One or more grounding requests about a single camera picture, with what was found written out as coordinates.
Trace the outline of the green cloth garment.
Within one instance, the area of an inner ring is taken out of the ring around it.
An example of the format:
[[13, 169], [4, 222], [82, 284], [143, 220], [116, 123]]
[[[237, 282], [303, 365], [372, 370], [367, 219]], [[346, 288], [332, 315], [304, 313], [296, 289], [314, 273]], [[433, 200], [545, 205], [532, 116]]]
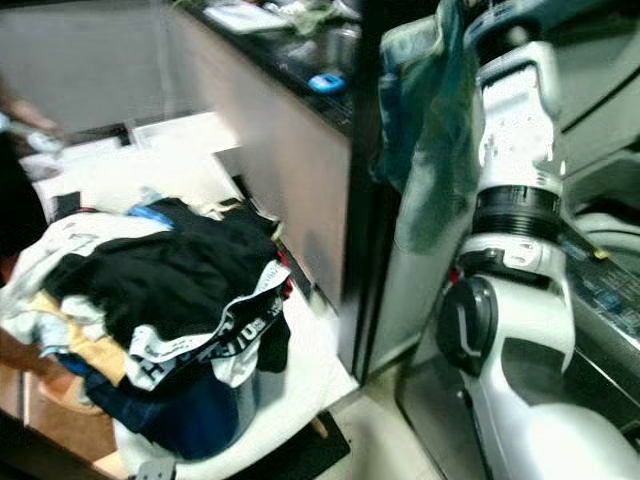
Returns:
[[453, 251], [474, 210], [477, 119], [474, 49], [466, 0], [440, 0], [429, 17], [381, 38], [381, 160], [376, 177], [402, 193], [396, 247]]

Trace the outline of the steel sink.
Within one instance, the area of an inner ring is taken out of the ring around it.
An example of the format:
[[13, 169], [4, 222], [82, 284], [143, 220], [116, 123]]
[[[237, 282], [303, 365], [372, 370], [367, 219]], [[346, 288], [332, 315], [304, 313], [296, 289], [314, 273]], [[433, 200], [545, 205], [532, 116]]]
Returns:
[[361, 37], [361, 29], [355, 26], [319, 29], [298, 45], [291, 55], [316, 72], [353, 76]]

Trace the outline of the small blue sponge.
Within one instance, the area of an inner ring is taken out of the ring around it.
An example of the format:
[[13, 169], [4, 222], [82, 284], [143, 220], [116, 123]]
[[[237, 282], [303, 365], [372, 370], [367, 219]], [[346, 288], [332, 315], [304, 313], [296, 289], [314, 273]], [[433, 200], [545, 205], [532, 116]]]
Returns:
[[346, 92], [347, 79], [339, 74], [320, 73], [307, 78], [308, 88], [317, 95], [338, 95]]

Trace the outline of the crumpled green rag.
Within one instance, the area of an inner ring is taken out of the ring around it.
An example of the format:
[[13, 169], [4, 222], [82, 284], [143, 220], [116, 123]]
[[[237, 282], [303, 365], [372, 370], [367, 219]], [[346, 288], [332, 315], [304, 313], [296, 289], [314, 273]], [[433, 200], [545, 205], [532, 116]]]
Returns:
[[342, 0], [275, 0], [270, 12], [302, 36], [311, 35], [328, 20], [348, 17]]

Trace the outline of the white shirt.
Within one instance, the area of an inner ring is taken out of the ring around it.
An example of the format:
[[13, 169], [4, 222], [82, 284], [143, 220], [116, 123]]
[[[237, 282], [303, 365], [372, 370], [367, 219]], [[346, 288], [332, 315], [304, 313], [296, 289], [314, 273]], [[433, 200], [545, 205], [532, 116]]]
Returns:
[[64, 256], [88, 256], [102, 243], [151, 236], [168, 229], [159, 221], [113, 212], [77, 212], [55, 221], [44, 236], [20, 252], [12, 278], [0, 289], [0, 325], [22, 342], [31, 342], [36, 321], [27, 319], [23, 311]]

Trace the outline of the white flat box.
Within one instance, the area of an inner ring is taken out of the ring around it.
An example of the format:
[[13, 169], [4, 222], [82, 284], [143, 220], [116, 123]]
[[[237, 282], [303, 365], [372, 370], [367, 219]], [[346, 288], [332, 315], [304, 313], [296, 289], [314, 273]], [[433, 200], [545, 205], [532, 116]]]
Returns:
[[216, 111], [138, 125], [131, 131], [131, 141], [146, 148], [191, 147], [211, 154], [241, 146], [238, 134]]

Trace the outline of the white tray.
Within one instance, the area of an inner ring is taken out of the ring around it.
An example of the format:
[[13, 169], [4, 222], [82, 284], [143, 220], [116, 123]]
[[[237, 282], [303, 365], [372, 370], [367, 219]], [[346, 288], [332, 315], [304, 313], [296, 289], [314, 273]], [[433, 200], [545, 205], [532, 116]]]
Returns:
[[291, 27], [287, 19], [248, 3], [210, 4], [204, 9], [210, 20], [238, 35]]

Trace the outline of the kitchen counter cabinet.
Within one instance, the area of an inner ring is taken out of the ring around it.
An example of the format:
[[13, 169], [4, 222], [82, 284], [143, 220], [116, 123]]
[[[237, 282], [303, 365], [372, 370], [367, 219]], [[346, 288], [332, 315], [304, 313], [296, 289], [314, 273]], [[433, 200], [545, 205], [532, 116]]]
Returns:
[[364, 379], [372, 362], [381, 280], [394, 209], [393, 193], [369, 174], [378, 156], [374, 73], [378, 31], [348, 12], [319, 29], [361, 29], [356, 73], [347, 90], [317, 95], [320, 74], [292, 58], [311, 35], [291, 27], [238, 35], [204, 9], [230, 0], [173, 0], [183, 72], [195, 99], [238, 134], [236, 170], [250, 195], [285, 223], [285, 247], [337, 310], [338, 355]]

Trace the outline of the black garment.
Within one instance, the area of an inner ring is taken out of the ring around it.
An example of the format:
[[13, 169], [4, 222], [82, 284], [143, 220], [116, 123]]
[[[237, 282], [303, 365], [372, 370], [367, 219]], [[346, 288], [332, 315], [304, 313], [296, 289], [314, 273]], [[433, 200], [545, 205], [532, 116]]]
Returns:
[[234, 298], [255, 289], [279, 259], [278, 224], [248, 206], [214, 219], [178, 198], [147, 209], [168, 230], [141, 238], [111, 239], [88, 256], [69, 253], [45, 276], [56, 300], [83, 298], [102, 312], [102, 328], [124, 347], [134, 329], [155, 326], [160, 338], [210, 333]]

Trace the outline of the yellow garment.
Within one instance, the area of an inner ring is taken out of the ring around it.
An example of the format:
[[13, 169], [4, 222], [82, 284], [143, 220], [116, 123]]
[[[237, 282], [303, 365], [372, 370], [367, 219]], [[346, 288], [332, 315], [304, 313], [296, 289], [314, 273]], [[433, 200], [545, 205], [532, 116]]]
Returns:
[[127, 353], [105, 333], [101, 323], [84, 323], [86, 317], [65, 314], [50, 294], [37, 293], [28, 307], [36, 314], [38, 343], [45, 352], [77, 355], [113, 387], [122, 384]]

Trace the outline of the white laundry basket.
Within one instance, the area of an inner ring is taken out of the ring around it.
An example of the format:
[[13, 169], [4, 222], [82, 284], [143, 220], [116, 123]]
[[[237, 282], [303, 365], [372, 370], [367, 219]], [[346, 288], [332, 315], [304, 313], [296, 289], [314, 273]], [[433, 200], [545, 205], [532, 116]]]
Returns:
[[337, 355], [328, 310], [316, 314], [306, 294], [294, 292], [283, 302], [291, 329], [283, 372], [257, 371], [243, 384], [241, 397], [255, 407], [236, 442], [202, 461], [175, 463], [175, 480], [225, 480], [282, 447], [294, 434], [338, 399], [356, 389], [356, 381]]

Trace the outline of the dark blue jeans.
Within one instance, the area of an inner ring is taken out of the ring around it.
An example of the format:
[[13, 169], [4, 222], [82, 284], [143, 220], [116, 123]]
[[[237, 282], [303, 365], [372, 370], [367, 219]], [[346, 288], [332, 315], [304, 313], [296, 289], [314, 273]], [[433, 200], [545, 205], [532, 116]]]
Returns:
[[173, 453], [179, 460], [207, 460], [241, 438], [253, 417], [253, 402], [214, 375], [202, 374], [172, 396], [150, 397], [132, 387], [114, 387], [78, 355], [59, 353], [59, 364], [83, 380], [88, 401], [128, 433]]

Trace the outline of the black floor mat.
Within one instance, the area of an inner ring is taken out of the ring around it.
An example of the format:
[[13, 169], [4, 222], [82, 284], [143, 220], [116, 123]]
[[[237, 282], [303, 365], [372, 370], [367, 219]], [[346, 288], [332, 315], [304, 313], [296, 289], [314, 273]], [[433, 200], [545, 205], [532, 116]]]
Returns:
[[332, 413], [323, 411], [274, 452], [247, 468], [251, 480], [315, 480], [351, 453]]

